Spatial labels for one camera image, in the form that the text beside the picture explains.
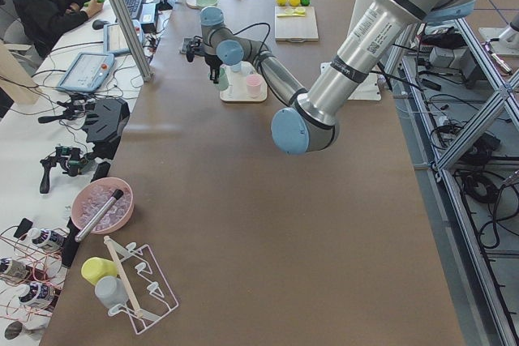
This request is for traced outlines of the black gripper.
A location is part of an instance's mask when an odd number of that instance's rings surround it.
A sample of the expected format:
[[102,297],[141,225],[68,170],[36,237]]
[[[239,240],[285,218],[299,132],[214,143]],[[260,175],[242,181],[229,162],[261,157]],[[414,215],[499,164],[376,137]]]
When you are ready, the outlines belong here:
[[221,59],[217,55],[205,52],[203,40],[200,36],[185,39],[185,55],[188,62],[193,62],[195,56],[203,57],[205,63],[210,67],[209,79],[212,82],[218,81],[218,68],[221,66]]

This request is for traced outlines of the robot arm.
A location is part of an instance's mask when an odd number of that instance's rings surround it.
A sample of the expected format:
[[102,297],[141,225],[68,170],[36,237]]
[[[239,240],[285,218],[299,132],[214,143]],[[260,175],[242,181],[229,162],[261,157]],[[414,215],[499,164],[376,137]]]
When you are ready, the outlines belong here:
[[232,33],[222,10],[215,6],[201,11],[202,35],[190,39],[186,56],[191,62],[195,53],[203,54],[213,83],[219,82],[222,65],[249,62],[285,104],[272,118],[274,143],[287,154],[301,155],[333,144],[339,134],[337,111],[405,28],[466,17],[474,4],[475,0],[373,0],[310,89],[297,81],[265,43]]

